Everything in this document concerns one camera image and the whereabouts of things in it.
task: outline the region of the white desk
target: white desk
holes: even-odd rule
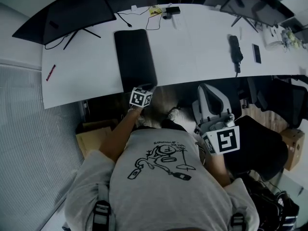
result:
[[[146,9],[139,8],[137,13]],[[181,31],[173,27],[171,20],[164,19],[161,19],[159,30],[147,31],[158,86],[235,77],[227,36],[232,34],[240,39],[240,27],[242,40],[239,43],[244,59],[239,77],[305,74],[308,69],[308,51],[304,49],[284,52],[281,47],[267,51],[263,39],[269,42],[277,40],[277,36],[273,38],[268,30],[257,33],[244,20],[231,27],[234,16],[212,11],[203,5],[181,4],[180,9],[183,21]],[[64,51],[69,37],[58,47],[43,51],[45,108],[123,91],[114,32],[145,29],[149,13],[122,16],[133,25],[132,28],[117,16],[115,21],[88,28],[102,38],[79,31]],[[151,18],[148,28],[157,28],[159,17]],[[262,64],[255,63],[253,43],[260,47]],[[46,81],[54,64],[56,68]]]

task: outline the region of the black mousepad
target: black mousepad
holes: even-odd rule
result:
[[[115,32],[115,47],[125,93],[139,85],[157,86],[148,35],[144,29]]]

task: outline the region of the white cube with marker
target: white cube with marker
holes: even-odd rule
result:
[[[146,107],[151,103],[152,92],[134,87],[129,103],[138,107]]]
[[[239,126],[209,131],[202,138],[211,154],[224,154],[240,149]]]

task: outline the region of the yellow object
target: yellow object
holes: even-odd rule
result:
[[[149,12],[150,12],[150,17],[153,17],[155,15],[162,13],[163,11],[161,10],[161,8],[154,5],[150,7]]]
[[[292,32],[288,32],[288,37],[291,41],[294,41],[295,40],[295,36]]]
[[[294,43],[294,48],[298,49],[299,48],[299,44],[297,42]]]

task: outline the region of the monitor stand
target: monitor stand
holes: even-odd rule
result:
[[[91,34],[93,34],[94,36],[97,36],[97,37],[101,38],[101,36],[98,36],[98,35],[96,35],[95,33],[90,32],[90,31],[87,30],[87,29],[82,29],[82,30],[84,30],[84,31],[86,31],[86,32],[88,32],[88,33],[91,33]],[[75,37],[75,35],[77,34],[78,31],[76,31],[76,32],[73,33],[72,37],[71,37],[71,38],[69,39],[69,41],[66,43],[65,47],[63,48],[63,50],[66,49],[66,47],[67,47],[68,44],[72,41],[73,37]]]
[[[259,33],[255,26],[244,16],[237,16],[231,27],[233,27],[241,18],[243,18],[257,33]]]

